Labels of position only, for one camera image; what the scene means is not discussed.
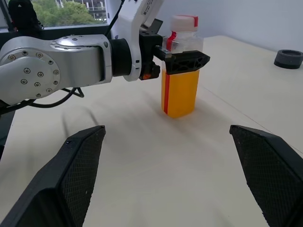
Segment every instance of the building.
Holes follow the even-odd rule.
[[[106,8],[105,0],[67,0],[74,1],[81,4],[85,4],[86,8],[89,10],[89,13],[94,17],[95,20],[106,21]],[[56,0],[56,3],[59,7],[63,7],[62,0]]]

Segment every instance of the tree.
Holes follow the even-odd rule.
[[[63,7],[55,0],[33,0],[38,20],[45,27],[98,24],[84,4],[63,1]]]

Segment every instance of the cable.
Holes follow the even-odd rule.
[[[124,1],[125,1],[125,0],[121,0],[120,8],[118,9],[116,15],[114,16],[114,18],[113,18],[113,20],[110,22],[110,24],[109,24],[109,26],[108,26],[106,32],[104,33],[104,35],[105,35],[106,37],[107,37],[108,34],[110,33],[110,30],[112,30],[112,28],[113,28],[115,22],[117,21],[117,19],[118,19],[118,17],[119,17],[119,13],[120,13],[120,11],[121,11],[121,9],[122,9],[122,6],[123,6]]]
[[[64,97],[63,99],[61,99],[60,101],[58,102],[55,102],[53,104],[38,104],[38,103],[32,103],[30,104],[30,106],[32,107],[36,107],[36,108],[44,108],[44,109],[47,109],[47,108],[53,108],[53,107],[56,107],[56,106],[59,106],[63,103],[65,103],[75,92],[76,92],[77,88],[73,88],[66,97]]]
[[[0,108],[0,115],[6,114],[6,113],[9,113],[9,112],[12,112],[12,111],[19,110],[23,107],[31,105],[34,101],[36,101],[36,100],[35,99],[29,99],[27,101],[22,101],[20,104],[17,104],[17,105]]]
[[[61,90],[62,90],[62,91],[66,91],[66,92],[68,92],[68,93],[71,92],[71,90],[69,90],[69,89],[67,89],[67,88],[63,88],[63,89],[61,89]],[[84,94],[83,94],[81,88],[77,88],[77,90],[79,91],[79,93],[75,92],[74,95],[75,95],[75,96],[78,96],[78,97],[80,97],[80,98],[84,98]]]

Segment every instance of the yellow bottle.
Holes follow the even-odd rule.
[[[172,35],[165,41],[172,53],[203,49],[203,39],[197,37],[198,17],[173,16]],[[172,118],[192,113],[195,109],[199,70],[195,72],[168,75],[162,66],[162,110]]]

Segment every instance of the red stripe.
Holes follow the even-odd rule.
[[[172,32],[170,38],[167,40],[166,49],[171,51],[172,42],[176,39],[177,33]],[[169,112],[169,83],[170,83],[170,75],[166,73],[165,76],[165,94],[164,94],[164,112],[168,114]]]
[[[190,16],[190,15],[181,15],[183,17],[192,17],[194,19],[195,27],[199,26],[199,17],[198,16]]]

